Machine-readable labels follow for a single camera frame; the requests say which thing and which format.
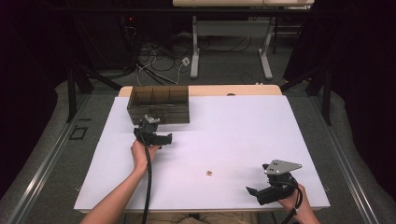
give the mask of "gray floor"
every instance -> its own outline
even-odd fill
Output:
[[[181,85],[209,84],[283,84],[283,71],[286,68],[295,37],[279,38],[276,54],[269,53],[269,63],[274,78],[265,80],[257,49],[262,40],[253,38],[249,43],[246,38],[241,45],[242,37],[210,37],[200,41],[202,50],[199,66],[199,76],[190,79],[189,67],[182,67],[180,72]],[[173,54],[176,65],[166,57],[159,56],[154,63],[155,68],[169,71],[158,72],[173,80],[177,79],[177,69],[181,59],[191,58],[185,46],[190,42],[181,42],[175,46],[175,52],[161,49],[163,53]],[[226,52],[205,51],[205,49],[221,49]],[[117,72],[103,71],[112,77]],[[129,76],[113,79],[121,85],[138,85],[137,71]],[[142,85],[154,84],[144,74],[139,75]],[[67,119],[67,86],[61,84],[57,88],[58,104],[47,129],[36,145],[31,157],[26,162],[13,185],[0,201],[0,223],[77,223],[83,215],[74,211],[74,202],[78,196],[76,188],[82,184],[88,171],[92,154],[98,138],[106,122],[106,116],[111,108],[116,91],[111,90],[101,82],[92,80],[95,91],[90,95],[78,95],[79,114],[70,124]],[[322,223],[394,223],[396,219],[396,204],[375,182],[369,169],[361,160],[352,142],[352,135],[347,121],[343,100],[332,94],[331,120],[328,126],[320,116],[320,97],[307,97],[303,82],[284,92],[288,96],[293,113],[298,121],[308,150],[317,167],[318,174],[327,191],[331,207],[317,211]],[[70,130],[74,127],[86,127],[87,133],[83,140],[69,140]],[[43,161],[54,161],[53,166],[45,167]],[[38,173],[48,169],[47,176]],[[42,184],[35,183],[41,178]],[[39,194],[28,194],[29,185],[38,186]],[[275,212],[277,221],[286,214]],[[260,213],[261,223],[274,223],[270,213]]]

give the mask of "electrical cable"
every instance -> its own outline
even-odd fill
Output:
[[[146,141],[144,137],[141,137],[143,141],[143,145],[145,146],[145,152],[146,152],[146,159],[148,161],[148,190],[146,193],[146,202],[145,202],[145,210],[143,212],[143,220],[142,224],[146,224],[147,218],[148,218],[148,212],[149,212],[149,198],[151,196],[151,179],[152,179],[152,170],[151,170],[151,157],[149,155],[149,147],[146,144]]]
[[[143,71],[145,71],[151,78],[153,78],[155,81],[157,81],[161,85],[163,85],[164,83],[162,83],[159,79],[161,79],[162,81],[167,82],[167,83],[176,84],[175,81],[173,81],[167,77],[161,76],[159,74],[156,74],[156,73],[150,71],[149,69],[147,69],[147,67],[143,67],[143,64],[141,62],[138,62],[136,65],[139,68],[141,67]]]

